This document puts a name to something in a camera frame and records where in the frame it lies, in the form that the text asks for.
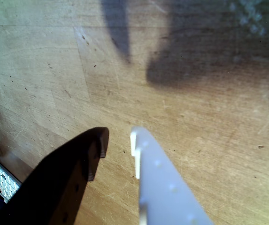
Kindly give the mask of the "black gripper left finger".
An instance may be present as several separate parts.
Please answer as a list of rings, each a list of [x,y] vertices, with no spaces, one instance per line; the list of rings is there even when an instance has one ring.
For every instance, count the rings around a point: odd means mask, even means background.
[[[94,127],[47,155],[0,210],[0,225],[72,225],[106,156],[107,127]]]

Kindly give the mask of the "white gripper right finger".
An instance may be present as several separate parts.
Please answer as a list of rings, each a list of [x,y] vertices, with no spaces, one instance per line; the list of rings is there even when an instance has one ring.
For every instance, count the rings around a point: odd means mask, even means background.
[[[133,127],[130,140],[139,180],[139,224],[213,224],[152,134]]]

